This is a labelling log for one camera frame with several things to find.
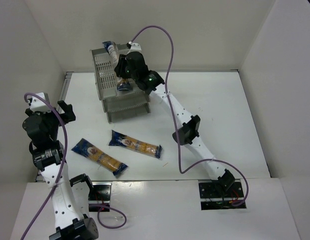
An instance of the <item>black bracket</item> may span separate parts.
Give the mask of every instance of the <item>black bracket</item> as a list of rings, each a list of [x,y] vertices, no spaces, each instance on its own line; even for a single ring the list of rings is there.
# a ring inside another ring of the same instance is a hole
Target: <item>black bracket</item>
[[[49,236],[49,240],[95,240],[99,238],[99,231],[93,218],[73,220],[73,224],[60,229]]]
[[[212,182],[218,183],[215,186],[217,192],[219,192],[221,196],[225,196],[233,183],[235,183],[235,177],[229,170],[225,169],[223,176],[219,176],[217,180],[213,180]]]
[[[90,191],[94,190],[94,186],[93,186],[93,183],[92,183],[90,177],[87,176],[85,173],[78,175],[76,177],[73,177],[71,180],[69,180],[70,187],[73,187],[75,184],[83,183],[83,182],[86,182]]]
[[[95,206],[93,202],[102,201],[104,205],[110,207],[109,201],[111,200],[111,188],[109,183],[98,183],[94,185],[94,189],[88,195],[88,209],[90,212],[98,212],[100,207]],[[109,212],[108,208],[102,208],[101,212]]]
[[[69,122],[73,122],[76,120],[72,104],[66,104],[63,100],[58,101],[57,104],[64,111],[64,113],[60,114],[60,117],[65,124],[68,124]]]
[[[199,137],[198,132],[201,119],[198,115],[190,116],[191,120],[188,123],[183,123],[183,126],[178,129],[180,145],[192,144],[195,137]],[[173,139],[177,142],[176,132],[172,134]]]

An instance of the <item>spaghetti package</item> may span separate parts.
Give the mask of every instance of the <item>spaghetti package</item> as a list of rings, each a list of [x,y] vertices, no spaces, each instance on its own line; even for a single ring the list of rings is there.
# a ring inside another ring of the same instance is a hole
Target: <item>spaghetti package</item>
[[[110,56],[112,68],[115,69],[120,59],[120,52],[113,41],[104,41],[103,46]],[[116,88],[118,91],[130,91],[133,89],[128,79],[117,77]]]
[[[110,170],[116,177],[128,167],[126,164],[107,155],[84,138],[82,138],[71,150],[102,165]]]
[[[143,141],[136,140],[130,136],[121,134],[114,130],[111,131],[111,140],[109,146],[121,146],[135,152],[146,154],[159,159],[163,148],[161,145],[156,146]]]

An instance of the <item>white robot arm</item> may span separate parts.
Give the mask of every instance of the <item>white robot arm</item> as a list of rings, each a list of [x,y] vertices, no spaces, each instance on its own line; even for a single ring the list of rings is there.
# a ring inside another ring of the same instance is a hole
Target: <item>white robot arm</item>
[[[148,69],[145,64],[144,57],[141,54],[141,46],[136,42],[129,42],[128,45],[130,46],[130,49],[127,55],[121,54],[119,56],[118,65],[115,68],[116,75],[122,78],[134,79],[137,86],[149,94],[149,96],[153,99],[156,99],[157,102],[163,106],[165,111],[171,116],[172,113],[167,98],[167,95],[169,95],[175,112],[177,129],[180,130],[184,125],[193,124],[190,122],[191,120],[194,120],[195,122],[198,121],[199,124],[199,116],[192,116],[192,114],[180,104],[180,102],[172,95],[172,93],[170,93],[170,91],[166,92],[164,80],[161,76],[156,71]],[[183,142],[182,145],[185,145],[185,147],[189,149],[198,158],[198,160],[214,159],[214,155],[203,143],[197,129],[194,129],[196,136],[188,139],[188,142]],[[212,180],[217,180],[225,173],[225,167],[219,162],[206,161],[203,162],[202,165],[207,170],[209,177]]]
[[[46,93],[41,92],[35,96],[49,104]],[[54,188],[51,200],[56,233],[49,236],[49,239],[95,240],[99,237],[99,233],[95,221],[89,215],[88,202],[93,184],[85,174],[69,180],[66,162],[61,170],[64,148],[57,140],[60,122],[47,105],[35,96],[28,99],[30,108],[25,111],[28,118],[23,122],[22,127],[31,138],[29,151],[34,165],[40,170],[48,188],[50,190]],[[63,114],[59,114],[64,124],[75,121],[72,105],[67,105],[64,101],[59,101],[58,105],[64,111]]]
[[[187,111],[180,102],[173,96],[172,93],[168,90],[170,101],[174,108],[174,113],[177,122],[177,128],[180,129],[183,126],[183,123],[188,123],[192,119],[192,114]],[[150,97],[156,99],[156,101],[165,109],[165,111],[171,116],[171,109],[169,101],[167,99],[167,93],[165,91],[164,84],[160,84],[156,87],[155,91],[152,91],[149,94]],[[185,144],[185,147],[189,149],[198,160],[202,159],[214,159],[214,155],[203,143],[201,136],[195,137],[192,140],[191,144]],[[225,171],[225,167],[216,161],[206,161],[202,165],[208,172],[209,177],[212,180],[217,180],[218,177],[222,176]]]

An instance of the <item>pasta package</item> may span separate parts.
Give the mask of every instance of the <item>pasta package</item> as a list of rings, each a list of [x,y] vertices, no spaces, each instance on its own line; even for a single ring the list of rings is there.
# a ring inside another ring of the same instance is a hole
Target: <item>pasta package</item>
[[[163,148],[161,145],[156,146],[143,141],[139,141],[130,136],[121,134],[117,131],[111,131],[111,140],[109,146],[121,146],[135,152],[146,154],[159,159],[161,157]]]
[[[102,165],[110,170],[114,176],[119,175],[128,167],[126,164],[107,155],[84,138],[82,138],[71,150]]]
[[[120,52],[118,50],[118,47],[116,46],[116,43],[113,41],[104,41],[103,46],[110,56],[110,62],[111,62],[112,68],[115,69],[120,59]],[[117,77],[116,88],[118,91],[133,90],[133,87],[131,86],[129,80],[121,78],[121,77]]]

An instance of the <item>cable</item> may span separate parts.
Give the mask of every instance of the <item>cable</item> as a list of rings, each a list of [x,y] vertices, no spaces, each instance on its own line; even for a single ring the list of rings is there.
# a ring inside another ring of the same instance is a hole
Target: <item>cable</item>
[[[245,200],[247,199],[248,195],[249,195],[249,183],[247,182],[247,179],[245,178],[245,176],[242,174],[242,172],[237,169],[234,165],[226,162],[226,161],[222,161],[222,160],[217,160],[217,159],[203,159],[203,160],[199,160],[197,162],[195,162],[194,164],[192,164],[190,167],[186,168],[186,170],[182,170],[182,160],[181,160],[181,143],[180,143],[180,136],[179,136],[179,131],[178,131],[178,128],[177,128],[177,122],[176,122],[176,118],[175,118],[175,113],[174,113],[174,108],[173,108],[173,105],[172,105],[172,101],[171,101],[171,98],[168,94],[168,78],[169,78],[169,74],[170,74],[170,71],[171,71],[171,67],[172,67],[172,63],[173,63],[173,57],[174,57],[174,44],[173,44],[173,40],[172,40],[172,37],[170,36],[170,34],[161,26],[157,26],[157,25],[149,25],[149,26],[146,26],[144,28],[142,28],[134,37],[133,39],[131,40],[132,42],[134,42],[134,40],[146,29],[149,29],[149,28],[156,28],[156,29],[160,29],[162,30],[168,37],[169,41],[170,41],[170,46],[171,46],[171,54],[170,54],[170,61],[169,61],[169,65],[168,65],[168,68],[167,68],[167,73],[166,73],[166,77],[165,77],[165,92],[166,92],[166,96],[167,96],[167,100],[168,100],[168,103],[169,103],[169,107],[170,107],[170,111],[171,111],[171,115],[172,115],[172,118],[173,118],[173,122],[174,122],[174,127],[175,127],[175,133],[176,133],[176,139],[177,139],[177,148],[178,148],[178,168],[179,168],[179,172],[181,174],[184,174],[186,173],[188,170],[190,170],[192,167],[196,166],[197,164],[200,164],[202,162],[206,162],[206,161],[215,161],[215,162],[218,162],[218,163],[222,163],[222,164],[226,164],[230,167],[232,167],[233,169],[235,169],[241,176],[242,178],[244,179],[245,181],[245,184],[246,184],[246,194],[245,194],[245,197],[243,198],[242,201],[240,201],[239,203],[232,203],[232,205],[234,207],[238,207],[240,205],[242,205]]]
[[[224,208],[224,206],[225,206],[225,199],[224,199],[224,195],[222,194],[221,195],[221,208],[220,209],[223,209]]]
[[[239,194],[237,193],[237,191],[235,191],[234,189],[233,189],[233,192],[235,193],[235,195],[236,195],[236,200],[235,201],[238,201],[239,200],[239,198],[240,198],[240,196],[239,196]]]
[[[44,209],[45,205],[48,203],[48,201],[50,200],[51,196],[53,195],[53,193],[54,193],[54,191],[55,191],[55,189],[57,187],[57,183],[59,182],[61,174],[62,174],[64,163],[65,163],[65,160],[66,160],[67,147],[68,147],[68,141],[67,141],[68,138],[67,138],[67,132],[66,132],[66,128],[65,128],[65,123],[62,120],[62,118],[60,117],[59,113],[55,110],[55,108],[48,101],[46,101],[45,99],[43,99],[40,96],[38,96],[38,95],[36,95],[34,93],[31,93],[31,92],[27,92],[27,93],[24,94],[24,100],[25,100],[26,103],[28,103],[27,96],[32,96],[32,97],[35,97],[35,98],[39,99],[40,101],[42,101],[54,113],[54,115],[56,116],[56,118],[59,121],[59,124],[61,125],[61,128],[63,129],[64,145],[65,146],[64,146],[64,151],[63,151],[63,157],[62,157],[62,160],[61,160],[61,163],[60,163],[59,172],[58,172],[56,180],[55,180],[55,185],[51,188],[51,190],[50,190],[48,196],[46,197],[45,201],[40,206],[39,210],[37,211],[37,213],[35,214],[33,219],[30,221],[29,225],[27,226],[26,230],[24,231],[23,235],[20,238],[21,240],[23,240],[26,237],[26,235],[29,232],[29,230],[31,229],[33,223],[36,221],[36,219],[38,218],[38,216],[40,215],[40,213]]]
[[[102,225],[106,229],[119,229],[119,228],[123,227],[126,224],[126,222],[127,222],[126,215],[123,212],[121,212],[120,210],[117,210],[117,209],[115,209],[113,207],[110,207],[110,206],[107,206],[107,205],[103,205],[103,204],[90,204],[90,206],[99,208],[99,210],[97,212],[97,220],[98,220],[99,224]],[[113,210],[113,211],[121,214],[124,217],[124,223],[122,223],[119,226],[107,226],[107,225],[103,224],[101,219],[100,219],[100,212],[102,211],[102,208]]]
[[[96,201],[98,201],[99,199],[98,199],[98,197],[97,197],[96,192],[95,192],[95,197],[96,197]],[[102,205],[104,205],[104,200],[103,200],[102,195],[100,195],[100,200],[101,200],[101,204],[102,204]]]

